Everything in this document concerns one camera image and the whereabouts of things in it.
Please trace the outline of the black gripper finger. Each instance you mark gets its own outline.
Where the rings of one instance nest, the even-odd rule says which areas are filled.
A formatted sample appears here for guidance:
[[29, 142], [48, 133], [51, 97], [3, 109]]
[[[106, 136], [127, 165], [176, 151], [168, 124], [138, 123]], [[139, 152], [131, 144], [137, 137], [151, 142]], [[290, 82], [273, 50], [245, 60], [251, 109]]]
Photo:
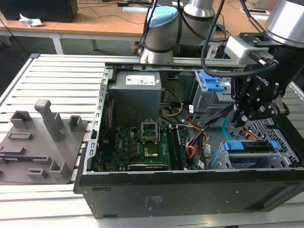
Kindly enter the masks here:
[[254, 101], [247, 111], [245, 117], [250, 121], [275, 118], [277, 116], [287, 116], [290, 114], [289, 108], [283, 102], [282, 97], [277, 97], [270, 102]]
[[232, 79], [231, 97], [235, 100], [235, 111], [231, 122], [235, 128], [242, 127], [247, 121], [250, 96], [247, 95], [251, 77], [236, 77]]

